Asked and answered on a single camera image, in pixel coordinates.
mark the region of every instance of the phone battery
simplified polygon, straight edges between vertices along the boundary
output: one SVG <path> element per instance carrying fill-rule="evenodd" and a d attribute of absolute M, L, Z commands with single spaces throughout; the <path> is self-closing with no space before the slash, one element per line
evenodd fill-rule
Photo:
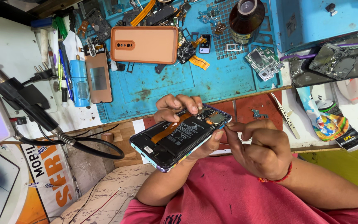
<path fill-rule="evenodd" d="M 145 134 L 152 138 L 170 124 L 171 123 L 166 123 L 156 126 Z M 178 157 L 183 153 L 184 149 L 195 144 L 198 139 L 207 135 L 213 128 L 214 127 L 207 124 L 205 121 L 198 120 L 196 117 L 192 116 L 184 120 L 171 134 L 161 139 L 157 144 L 163 145 L 170 154 L 174 157 Z"/>

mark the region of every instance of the phone frame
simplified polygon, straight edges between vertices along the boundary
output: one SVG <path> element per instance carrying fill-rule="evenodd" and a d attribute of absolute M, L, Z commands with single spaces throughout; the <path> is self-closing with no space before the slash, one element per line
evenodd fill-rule
<path fill-rule="evenodd" d="M 217 129 L 222 129 L 227 123 L 229 123 L 229 122 L 231 121 L 232 117 L 231 117 L 230 114 L 228 114 L 228 113 L 226 113 L 226 112 L 223 112 L 223 111 L 221 111 L 220 109 L 216 109 L 216 108 L 214 108 L 214 107 L 212 107 L 212 106 L 210 106 L 210 105 L 208 105 L 208 104 L 204 104 L 204 103 L 203 103 L 202 105 L 203 105 L 203 106 L 206 106 L 206 107 L 208 107 L 208 108 L 212 108 L 212 109 L 214 109 L 214 110 L 216 110 L 216 111 L 219 111 L 219 112 L 221 112 L 221 113 L 223 113 L 223 114 L 225 114 L 225 115 L 227 115 L 227 116 L 229 117 L 229 120 L 228 120 L 228 121 L 226 121 L 226 122 L 222 123 L 220 126 L 216 127 L 215 130 L 217 130 Z M 153 125 L 152 127 L 155 127 L 155 126 L 157 126 L 157 125 L 160 125 L 162 122 L 157 123 L 157 124 Z M 148 152 L 147 152 L 146 150 L 144 150 L 144 149 L 140 149 L 140 147 L 136 144 L 136 142 L 133 142 L 133 137 L 135 137 L 135 136 L 137 136 L 137 135 L 140 135 L 140 134 L 146 132 L 146 131 L 147 131 L 148 129 L 150 129 L 150 128 L 147 128 L 147 129 L 145 129 L 145 130 L 143 130 L 143 131 L 141 131 L 141 132 L 139 132 L 139 133 L 137 133 L 137 134 L 135 134 L 135 135 L 132 135 L 131 138 L 129 139 L 129 143 L 131 144 L 131 146 L 132 146 L 140 155 L 142 155 L 142 156 L 143 156 L 147 161 L 149 161 L 156 169 L 160 170 L 160 171 L 163 172 L 163 173 L 166 173 L 166 172 L 170 171 L 173 167 L 175 167 L 175 166 L 178 165 L 181 161 L 183 161 L 188 155 L 190 155 L 192 152 L 194 152 L 194 150 L 198 149 L 198 147 L 200 147 L 200 146 L 201 146 L 202 144 L 204 144 L 208 139 L 211 138 L 212 133 L 215 131 L 215 130 L 211 131 L 211 133 L 210 133 L 209 135 L 207 135 L 207 136 L 205 136 L 204 138 L 200 139 L 199 141 L 201 141 L 201 142 L 200 142 L 197 146 L 195 146 L 192 150 L 190 150 L 190 151 L 189 151 L 186 155 L 184 155 L 182 158 L 177 159 L 172 166 L 170 166 L 170 167 L 164 167 L 162 164 L 157 164 L 156 161 L 154 161 L 154 160 L 152 160 L 152 158 L 148 157 Z"/>
<path fill-rule="evenodd" d="M 204 36 L 209 36 L 209 47 L 201 47 L 201 45 L 202 45 L 202 43 L 201 43 L 200 47 L 198 49 L 198 52 L 200 54 L 209 54 L 211 52 L 212 36 L 211 36 L 211 34 L 202 34 L 201 36 L 203 36 L 203 35 Z"/>

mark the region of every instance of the flex cable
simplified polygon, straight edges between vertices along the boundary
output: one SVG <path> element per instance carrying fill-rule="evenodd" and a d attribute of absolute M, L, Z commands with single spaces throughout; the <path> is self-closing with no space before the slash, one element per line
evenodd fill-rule
<path fill-rule="evenodd" d="M 202 58 L 199 58 L 197 57 L 196 55 L 194 55 L 193 57 L 191 57 L 189 59 L 189 61 L 193 64 L 193 65 L 196 65 L 204 70 L 206 70 L 208 67 L 209 67 L 209 63 L 206 62 L 206 60 L 202 59 Z"/>
<path fill-rule="evenodd" d="M 161 139 L 165 138 L 166 136 L 170 135 L 175 129 L 186 119 L 192 117 L 191 114 L 185 113 L 184 115 L 179 117 L 179 122 L 170 124 L 165 130 L 161 131 L 157 135 L 154 135 L 151 141 L 156 144 Z"/>
<path fill-rule="evenodd" d="M 146 7 L 139 13 L 139 15 L 132 20 L 131 26 L 136 26 L 139 24 L 144 17 L 146 17 L 147 13 L 150 12 L 150 10 L 153 8 L 154 4 L 156 3 L 156 0 L 150 0 L 150 2 L 146 5 Z"/>

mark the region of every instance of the blue repair mat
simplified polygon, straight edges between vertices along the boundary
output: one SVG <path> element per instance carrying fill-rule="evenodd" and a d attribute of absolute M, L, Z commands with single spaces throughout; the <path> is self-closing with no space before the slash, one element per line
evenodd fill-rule
<path fill-rule="evenodd" d="M 157 74 L 154 70 L 157 64 L 135 63 L 133 72 L 129 73 L 127 72 L 128 62 L 119 62 L 126 65 L 125 71 L 109 71 L 113 101 L 97 104 L 102 123 L 153 114 L 157 110 L 155 106 L 157 100 L 170 93 L 174 96 L 180 93 L 188 96 L 200 96 L 203 102 L 208 103 L 269 90 L 272 88 L 272 84 L 281 87 L 281 73 L 264 82 L 244 58 L 257 46 L 261 46 L 263 49 L 271 48 L 277 53 L 274 47 L 276 42 L 273 35 L 269 0 L 262 0 L 262 2 L 265 5 L 266 15 L 258 38 L 255 42 L 245 46 L 242 51 L 232 52 L 226 52 L 225 47 L 226 43 L 234 43 L 230 35 L 229 14 L 237 1 L 226 0 L 217 4 L 221 8 L 217 19 L 224 23 L 227 29 L 221 35 L 221 39 L 213 38 L 209 54 L 200 54 L 197 48 L 197 57 L 210 63 L 206 71 L 187 62 L 177 66 L 167 65 L 160 74 Z M 109 1 L 103 2 L 103 6 L 111 8 L 108 3 Z M 178 8 L 182 3 L 183 1 L 177 0 L 172 5 Z M 190 4 L 191 8 L 186 14 L 186 20 L 183 26 L 182 22 L 179 22 L 179 26 L 187 28 L 190 33 L 198 32 L 198 38 L 201 34 L 212 34 L 213 25 L 205 24 L 197 17 L 199 11 L 206 11 L 208 7 L 214 5 L 214 1 L 199 0 Z M 105 13 L 107 21 L 112 26 L 122 19 L 122 13 L 113 15 L 109 15 L 108 11 Z M 156 48 L 161 47 L 158 45 L 157 39 L 150 44 L 155 44 Z M 110 39 L 106 41 L 106 45 L 110 51 Z"/>

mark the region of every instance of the orange phone case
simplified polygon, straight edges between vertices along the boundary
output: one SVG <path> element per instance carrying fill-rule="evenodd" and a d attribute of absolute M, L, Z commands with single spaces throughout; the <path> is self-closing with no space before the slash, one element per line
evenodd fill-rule
<path fill-rule="evenodd" d="M 176 62 L 175 26 L 115 26 L 111 29 L 111 59 L 171 65 Z"/>

